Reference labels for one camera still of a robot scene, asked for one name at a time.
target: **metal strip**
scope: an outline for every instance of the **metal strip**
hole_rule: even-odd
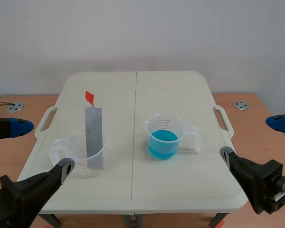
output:
[[[103,147],[103,129],[102,129],[102,110],[101,108],[85,107],[85,139],[87,158],[97,154]],[[93,164],[93,159],[87,160],[89,168],[103,168],[103,160],[99,159],[101,164]]]

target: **white wall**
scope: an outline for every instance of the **white wall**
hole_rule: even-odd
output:
[[[0,0],[0,95],[136,70],[195,70],[284,111],[285,0]]]

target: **metal disc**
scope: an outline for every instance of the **metal disc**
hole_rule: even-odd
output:
[[[242,110],[245,111],[249,108],[248,103],[246,103],[245,101],[235,101],[233,102],[233,105],[238,109],[238,110]]]
[[[10,107],[8,107],[8,112],[15,113],[20,111],[23,107],[24,107],[23,103],[15,103],[15,105],[11,105]]]

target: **measuring cup handle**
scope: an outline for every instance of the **measuring cup handle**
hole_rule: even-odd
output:
[[[184,136],[193,136],[194,138],[194,150],[197,153],[200,153],[201,137],[199,128],[192,125],[184,124]]]
[[[59,154],[65,152],[68,148],[68,139],[57,139],[53,142],[51,150],[48,152],[49,158],[53,166],[55,166],[59,161]]]

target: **red tag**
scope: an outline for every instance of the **red tag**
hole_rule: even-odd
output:
[[[88,103],[94,106],[94,94],[89,93],[88,91],[85,92],[85,98]]]

